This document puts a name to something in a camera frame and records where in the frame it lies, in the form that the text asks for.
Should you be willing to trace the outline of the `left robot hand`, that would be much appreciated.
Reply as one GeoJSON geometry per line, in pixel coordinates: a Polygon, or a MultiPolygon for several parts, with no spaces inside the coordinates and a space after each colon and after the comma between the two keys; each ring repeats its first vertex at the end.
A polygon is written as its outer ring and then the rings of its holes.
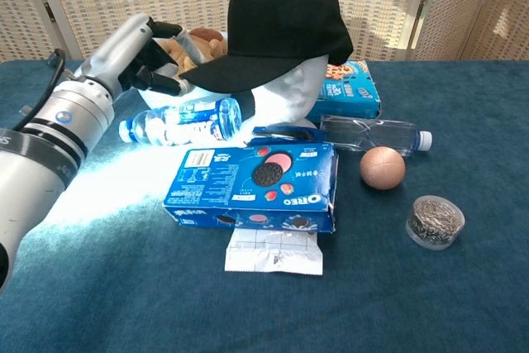
{"type": "Polygon", "coordinates": [[[196,87],[160,69],[174,60],[155,41],[183,32],[178,24],[154,21],[145,13],[129,17],[75,72],[80,81],[102,85],[116,100],[130,88],[182,97],[196,87]]]}

